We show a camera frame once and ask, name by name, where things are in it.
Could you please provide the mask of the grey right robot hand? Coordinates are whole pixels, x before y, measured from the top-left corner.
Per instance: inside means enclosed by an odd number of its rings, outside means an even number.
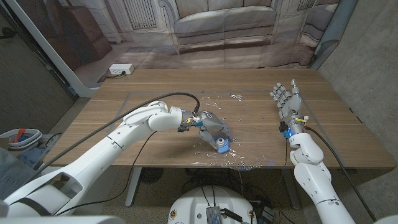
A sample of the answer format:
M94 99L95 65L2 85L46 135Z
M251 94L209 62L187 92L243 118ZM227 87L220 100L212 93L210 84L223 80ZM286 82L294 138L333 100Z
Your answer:
M291 90L289 91L281 83L276 83L270 92L271 98L275 101L279 110L279 117L293 134L303 133L304 122L298 121L303 118L301 114L302 99L295 79L291 81Z

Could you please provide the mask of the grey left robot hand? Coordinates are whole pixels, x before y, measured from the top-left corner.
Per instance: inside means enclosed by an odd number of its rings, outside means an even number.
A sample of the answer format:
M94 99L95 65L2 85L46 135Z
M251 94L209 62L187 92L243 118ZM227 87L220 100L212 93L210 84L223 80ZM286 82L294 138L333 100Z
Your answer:
M218 148L217 140L221 137L232 138L227 123L219 119L214 113L201 111L199 113L182 111L182 122L178 132L188 131L190 127L199 128L199 137L208 142L214 149Z

